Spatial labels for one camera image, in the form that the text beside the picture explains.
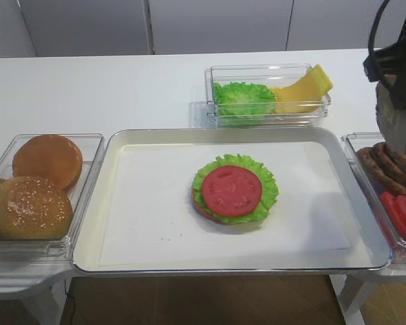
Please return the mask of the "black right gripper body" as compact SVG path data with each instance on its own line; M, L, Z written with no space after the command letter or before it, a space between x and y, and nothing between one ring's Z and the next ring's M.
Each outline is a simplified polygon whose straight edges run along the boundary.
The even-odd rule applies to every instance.
M399 38L395 43L385 48L374 49L380 20L388 4L388 1L383 1L374 18L367 43L368 56L363 61L363 67L369 82L381 82L388 90L392 91L394 95L402 100L402 95L392 89L386 80L386 76L406 74L406 18Z

